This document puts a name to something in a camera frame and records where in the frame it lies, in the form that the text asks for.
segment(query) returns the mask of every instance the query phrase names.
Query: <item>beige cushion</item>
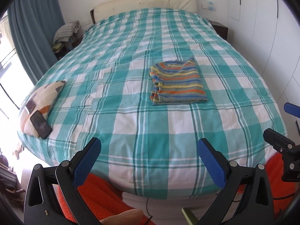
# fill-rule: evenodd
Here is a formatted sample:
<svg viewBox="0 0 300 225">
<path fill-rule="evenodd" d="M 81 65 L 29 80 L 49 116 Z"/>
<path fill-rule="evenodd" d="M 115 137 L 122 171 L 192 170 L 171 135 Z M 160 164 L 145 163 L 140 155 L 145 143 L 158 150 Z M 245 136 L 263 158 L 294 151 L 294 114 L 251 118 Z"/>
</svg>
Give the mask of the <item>beige cushion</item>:
<svg viewBox="0 0 300 225">
<path fill-rule="evenodd" d="M 94 8 L 95 22 L 110 16 L 142 8 L 172 8 L 197 13 L 196 0 L 112 0 Z"/>
<path fill-rule="evenodd" d="M 28 114 L 25 107 L 23 108 L 22 113 L 20 114 L 19 117 L 21 132 L 28 135 L 40 137 L 40 135 L 32 125 L 32 122 L 30 121 L 30 117 L 37 110 L 39 110 L 40 113 L 43 115 L 44 119 L 47 120 L 48 114 L 51 111 L 52 106 L 55 103 L 56 98 L 58 94 L 61 92 L 65 83 L 66 83 L 65 81 L 53 82 L 39 87 L 31 94 L 29 99 L 32 99 L 35 102 L 36 107 L 34 108 L 31 114 Z"/>
</svg>

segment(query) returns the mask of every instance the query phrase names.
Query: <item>plaid bedspread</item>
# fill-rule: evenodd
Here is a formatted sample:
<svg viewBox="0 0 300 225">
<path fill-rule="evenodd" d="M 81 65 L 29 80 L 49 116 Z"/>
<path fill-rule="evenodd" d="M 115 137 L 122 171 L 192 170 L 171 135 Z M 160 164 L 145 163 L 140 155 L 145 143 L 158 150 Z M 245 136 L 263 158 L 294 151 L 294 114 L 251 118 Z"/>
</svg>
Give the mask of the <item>plaid bedspread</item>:
<svg viewBox="0 0 300 225">
<path fill-rule="evenodd" d="M 150 66 L 191 56 L 209 101 L 153 106 Z M 217 190 L 197 155 L 200 138 L 253 167 L 276 152 L 263 140 L 266 128 L 287 134 L 255 69 L 205 19 L 182 10 L 142 9 L 100 21 L 36 87 L 57 80 L 67 83 L 49 114 L 53 132 L 46 140 L 18 133 L 25 147 L 57 165 L 97 137 L 102 151 L 92 172 L 140 196 Z"/>
</svg>

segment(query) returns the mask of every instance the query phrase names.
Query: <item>smartphone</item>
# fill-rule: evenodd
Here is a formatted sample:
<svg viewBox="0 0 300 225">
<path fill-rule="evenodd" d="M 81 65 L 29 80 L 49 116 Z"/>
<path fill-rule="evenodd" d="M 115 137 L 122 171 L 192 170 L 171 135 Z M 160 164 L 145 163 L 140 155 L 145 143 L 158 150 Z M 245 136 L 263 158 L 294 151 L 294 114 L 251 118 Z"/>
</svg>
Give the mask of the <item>smartphone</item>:
<svg viewBox="0 0 300 225">
<path fill-rule="evenodd" d="M 35 109 L 36 104 L 32 99 L 29 99 L 25 105 L 26 111 L 28 112 L 28 114 L 31 114 L 32 111 Z"/>
<path fill-rule="evenodd" d="M 44 140 L 48 137 L 48 135 L 52 132 L 52 128 L 49 126 L 49 124 L 46 122 L 42 114 L 37 110 L 32 116 L 30 117 L 30 120 L 40 135 L 40 137 Z"/>
</svg>

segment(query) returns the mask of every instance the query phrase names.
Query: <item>checkered blanket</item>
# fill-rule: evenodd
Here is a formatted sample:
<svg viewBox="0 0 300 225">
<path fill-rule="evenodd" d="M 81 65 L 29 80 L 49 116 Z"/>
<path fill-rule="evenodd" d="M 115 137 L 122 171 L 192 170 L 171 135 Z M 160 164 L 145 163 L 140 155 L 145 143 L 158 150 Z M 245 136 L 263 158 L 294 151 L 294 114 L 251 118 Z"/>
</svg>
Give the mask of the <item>checkered blanket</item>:
<svg viewBox="0 0 300 225">
<path fill-rule="evenodd" d="M 153 106 L 148 69 L 191 56 L 209 101 Z M 48 117 L 53 132 L 45 140 L 19 132 L 25 147 L 57 165 L 97 137 L 102 151 L 92 172 L 140 196 L 217 190 L 197 155 L 200 138 L 253 167 L 276 152 L 263 140 L 266 128 L 286 135 L 261 76 L 205 19 L 182 10 L 142 9 L 100 21 L 35 88 L 57 80 L 67 83 Z"/>
</svg>

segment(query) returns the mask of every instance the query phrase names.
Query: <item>phone screen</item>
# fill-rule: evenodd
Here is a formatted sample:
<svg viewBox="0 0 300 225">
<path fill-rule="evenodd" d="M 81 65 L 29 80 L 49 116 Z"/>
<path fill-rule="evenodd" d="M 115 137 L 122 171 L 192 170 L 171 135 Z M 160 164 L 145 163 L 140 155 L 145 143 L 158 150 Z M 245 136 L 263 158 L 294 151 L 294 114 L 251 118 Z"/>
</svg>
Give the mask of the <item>phone screen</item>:
<svg viewBox="0 0 300 225">
<path fill-rule="evenodd" d="M 32 99 L 29 99 L 25 105 L 25 108 L 26 108 L 26 111 L 28 112 L 28 114 L 31 114 L 35 107 L 36 107 L 36 104 Z"/>
<path fill-rule="evenodd" d="M 52 128 L 49 126 L 49 124 L 46 122 L 46 120 L 38 110 L 30 117 L 30 120 L 43 140 L 46 139 L 52 132 Z"/>
</svg>

